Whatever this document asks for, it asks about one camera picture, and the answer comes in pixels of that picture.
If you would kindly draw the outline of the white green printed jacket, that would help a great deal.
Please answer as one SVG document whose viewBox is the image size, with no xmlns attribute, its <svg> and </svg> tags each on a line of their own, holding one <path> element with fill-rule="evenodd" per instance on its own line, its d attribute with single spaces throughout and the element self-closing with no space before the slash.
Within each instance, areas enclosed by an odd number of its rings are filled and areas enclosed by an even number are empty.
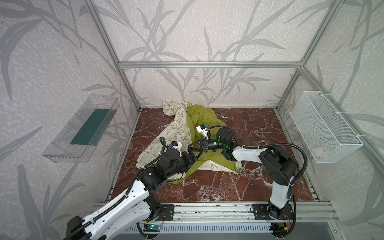
<svg viewBox="0 0 384 240">
<path fill-rule="evenodd" d="M 182 151 L 185 151 L 189 144 L 202 138 L 196 130 L 197 126 L 202 124 L 210 127 L 225 125 L 212 109 L 179 100 L 164 101 L 163 113 L 175 118 L 139 155 L 136 163 L 138 169 L 143 168 L 159 155 L 162 148 L 160 137 L 164 137 L 167 143 L 171 141 L 181 142 Z M 219 151 L 203 153 L 197 162 L 199 163 L 197 170 L 233 172 L 235 174 L 243 170 L 242 163 L 226 160 Z M 175 185 L 182 183 L 186 179 L 184 179 L 184 175 L 185 173 L 173 175 L 170 177 L 171 183 Z"/>
</svg>

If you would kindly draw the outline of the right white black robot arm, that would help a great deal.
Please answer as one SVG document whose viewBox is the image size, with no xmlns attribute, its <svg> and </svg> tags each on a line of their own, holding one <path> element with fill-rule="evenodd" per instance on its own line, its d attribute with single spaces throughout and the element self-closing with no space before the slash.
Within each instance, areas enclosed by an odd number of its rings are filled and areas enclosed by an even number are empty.
<svg viewBox="0 0 384 240">
<path fill-rule="evenodd" d="M 291 144 L 277 143 L 266 146 L 240 145 L 228 127 L 218 126 L 216 137 L 211 138 L 211 129 L 199 129 L 203 135 L 188 146 L 189 151 L 206 153 L 220 150 L 222 156 L 233 162 L 254 162 L 262 164 L 273 180 L 272 194 L 269 199 L 269 209 L 280 211 L 284 209 L 293 197 L 292 188 L 300 177 L 297 175 L 298 163 L 285 147 L 293 147 Z"/>
</svg>

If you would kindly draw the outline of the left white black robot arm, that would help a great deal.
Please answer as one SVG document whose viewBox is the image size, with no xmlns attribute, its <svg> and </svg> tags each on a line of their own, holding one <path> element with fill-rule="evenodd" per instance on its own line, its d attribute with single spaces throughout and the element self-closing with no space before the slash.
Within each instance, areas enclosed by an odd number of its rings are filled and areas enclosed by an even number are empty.
<svg viewBox="0 0 384 240">
<path fill-rule="evenodd" d="M 196 148 L 169 148 L 144 166 L 129 187 L 96 212 L 80 219 L 67 240 L 111 240 L 127 227 L 158 216 L 161 205 L 152 196 L 169 177 L 186 173 L 199 159 Z"/>
</svg>

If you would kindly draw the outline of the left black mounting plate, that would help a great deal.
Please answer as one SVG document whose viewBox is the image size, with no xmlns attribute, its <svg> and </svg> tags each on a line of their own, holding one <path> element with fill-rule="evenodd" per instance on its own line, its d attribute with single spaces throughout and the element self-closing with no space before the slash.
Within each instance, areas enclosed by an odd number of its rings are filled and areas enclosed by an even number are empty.
<svg viewBox="0 0 384 240">
<path fill-rule="evenodd" d="M 152 221 L 172 221 L 174 219 L 175 205 L 161 204 L 160 208 L 155 211 Z"/>
</svg>

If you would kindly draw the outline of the black mounting plate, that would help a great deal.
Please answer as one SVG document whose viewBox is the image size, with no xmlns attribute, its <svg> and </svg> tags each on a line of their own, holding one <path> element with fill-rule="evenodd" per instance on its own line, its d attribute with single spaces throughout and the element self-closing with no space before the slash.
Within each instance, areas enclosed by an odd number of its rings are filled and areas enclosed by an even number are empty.
<svg viewBox="0 0 384 240">
<path fill-rule="evenodd" d="M 172 221 L 174 219 L 175 205 L 161 204 L 160 208 L 155 211 L 152 221 Z"/>
<path fill-rule="evenodd" d="M 270 204 L 253 204 L 250 208 L 255 220 L 265 221 L 284 221 L 293 220 L 294 210 L 290 204 L 286 204 L 282 209 Z"/>
</svg>

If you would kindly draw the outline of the green circuit board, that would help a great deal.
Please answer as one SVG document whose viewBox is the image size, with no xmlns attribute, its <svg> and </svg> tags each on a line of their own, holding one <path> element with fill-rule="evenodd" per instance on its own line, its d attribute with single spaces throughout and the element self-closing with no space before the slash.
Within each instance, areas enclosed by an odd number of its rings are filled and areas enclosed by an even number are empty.
<svg viewBox="0 0 384 240">
<path fill-rule="evenodd" d="M 144 232 L 160 232 L 162 230 L 163 223 L 145 223 L 143 226 Z"/>
</svg>

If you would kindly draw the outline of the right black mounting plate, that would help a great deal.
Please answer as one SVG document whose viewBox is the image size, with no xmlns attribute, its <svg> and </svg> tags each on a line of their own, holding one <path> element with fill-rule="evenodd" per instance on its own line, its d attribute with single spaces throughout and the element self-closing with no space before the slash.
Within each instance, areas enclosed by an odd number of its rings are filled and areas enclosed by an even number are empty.
<svg viewBox="0 0 384 240">
<path fill-rule="evenodd" d="M 270 204 L 253 204 L 250 208 L 255 220 L 265 221 L 284 221 L 293 220 L 294 210 L 290 204 L 286 204 L 282 209 Z"/>
</svg>

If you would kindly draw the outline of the pink object in basket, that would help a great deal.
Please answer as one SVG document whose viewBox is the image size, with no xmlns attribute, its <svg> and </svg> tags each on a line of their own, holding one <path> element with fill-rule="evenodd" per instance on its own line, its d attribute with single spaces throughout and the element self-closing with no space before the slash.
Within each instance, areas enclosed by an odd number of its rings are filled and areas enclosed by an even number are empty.
<svg viewBox="0 0 384 240">
<path fill-rule="evenodd" d="M 311 152 L 316 161 L 322 161 L 328 156 L 328 152 L 322 149 L 321 147 L 312 148 Z"/>
</svg>

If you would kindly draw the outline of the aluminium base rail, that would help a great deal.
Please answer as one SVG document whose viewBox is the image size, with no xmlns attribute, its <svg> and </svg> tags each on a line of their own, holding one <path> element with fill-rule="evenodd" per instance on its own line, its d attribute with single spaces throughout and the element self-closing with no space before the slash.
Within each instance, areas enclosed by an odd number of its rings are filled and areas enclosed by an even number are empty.
<svg viewBox="0 0 384 240">
<path fill-rule="evenodd" d="M 173 219 L 170 223 L 277 223 L 267 215 L 262 220 L 255 219 L 254 202 L 175 202 Z M 296 203 L 296 222 L 338 222 L 340 219 L 331 202 Z"/>
</svg>

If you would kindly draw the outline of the clear plastic wall tray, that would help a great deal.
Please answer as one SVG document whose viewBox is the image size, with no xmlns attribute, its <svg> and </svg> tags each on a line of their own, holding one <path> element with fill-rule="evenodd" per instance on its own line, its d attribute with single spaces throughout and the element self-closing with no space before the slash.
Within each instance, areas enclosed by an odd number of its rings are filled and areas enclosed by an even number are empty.
<svg viewBox="0 0 384 240">
<path fill-rule="evenodd" d="M 116 97 L 90 94 L 43 156 L 54 163 L 87 163 L 119 107 Z"/>
</svg>

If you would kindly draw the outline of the aluminium frame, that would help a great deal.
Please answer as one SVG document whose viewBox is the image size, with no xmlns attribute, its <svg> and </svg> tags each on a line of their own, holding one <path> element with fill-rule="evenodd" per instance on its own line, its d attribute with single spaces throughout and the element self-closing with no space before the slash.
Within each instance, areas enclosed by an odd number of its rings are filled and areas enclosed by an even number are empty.
<svg viewBox="0 0 384 240">
<path fill-rule="evenodd" d="M 337 178 L 347 176 L 353 191 L 351 204 L 343 196 L 344 226 L 384 227 L 384 3 L 383 1 L 326 1 L 327 14 L 315 42 L 301 62 L 129 62 L 139 68 L 247 69 L 296 68 L 279 109 L 287 113 L 285 127 L 296 142 L 307 145 L 290 115 L 304 91 L 319 91 L 360 136 L 364 145 L 336 163 Z M 310 150 L 310 157 L 316 165 Z"/>
</svg>

